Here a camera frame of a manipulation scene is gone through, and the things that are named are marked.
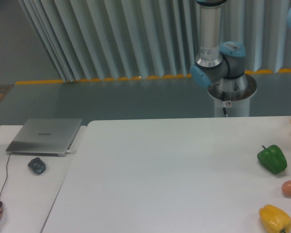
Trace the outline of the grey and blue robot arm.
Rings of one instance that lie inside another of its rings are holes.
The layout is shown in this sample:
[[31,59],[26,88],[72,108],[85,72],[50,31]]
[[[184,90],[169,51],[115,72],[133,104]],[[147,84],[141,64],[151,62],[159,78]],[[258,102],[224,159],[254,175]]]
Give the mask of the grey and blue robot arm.
[[291,0],[199,0],[199,51],[190,68],[204,87],[246,70],[291,68]]

